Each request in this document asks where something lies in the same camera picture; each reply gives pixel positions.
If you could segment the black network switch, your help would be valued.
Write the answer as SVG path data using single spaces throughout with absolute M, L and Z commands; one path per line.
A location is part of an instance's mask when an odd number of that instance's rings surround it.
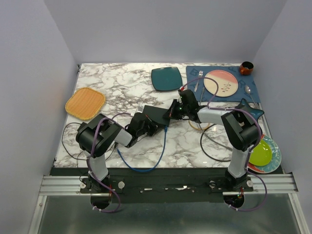
M 145 105 L 143 113 L 158 125 L 169 126 L 170 118 L 168 109 Z

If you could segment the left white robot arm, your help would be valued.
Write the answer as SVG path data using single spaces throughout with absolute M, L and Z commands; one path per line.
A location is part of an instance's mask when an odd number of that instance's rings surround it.
M 113 175 L 113 178 L 110 179 L 105 152 L 110 146 L 117 148 L 121 145 L 127 149 L 133 147 L 136 153 L 146 153 L 149 147 L 143 146 L 139 141 L 143 137 L 153 137 L 161 131 L 166 132 L 169 124 L 170 116 L 161 113 L 160 109 L 146 113 L 135 113 L 131 122 L 125 127 L 103 114 L 97 115 L 89 123 L 83 122 L 76 135 L 77 143 L 87 155 L 88 178 L 80 184 L 81 193 L 112 193 L 111 182 L 118 185 L 118 193 L 124 189 L 148 191 L 161 186 L 149 174 L 154 168 L 137 169 L 131 167 L 130 170 L 139 173 L 139 175 L 127 174 L 126 177 L 131 179 L 130 184 L 125 184 L 119 174 Z

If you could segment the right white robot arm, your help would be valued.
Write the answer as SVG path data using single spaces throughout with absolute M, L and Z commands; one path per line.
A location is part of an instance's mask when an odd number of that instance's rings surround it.
M 196 123 L 212 123 L 225 128 L 231 143 L 232 157 L 225 173 L 224 185 L 235 191 L 247 180 L 247 166 L 252 150 L 261 140 L 262 130 L 258 119 L 264 111 L 251 107 L 243 98 L 233 108 L 217 108 L 199 105 L 193 91 L 179 91 L 180 99 L 174 99 L 165 119 L 182 120 L 187 117 Z

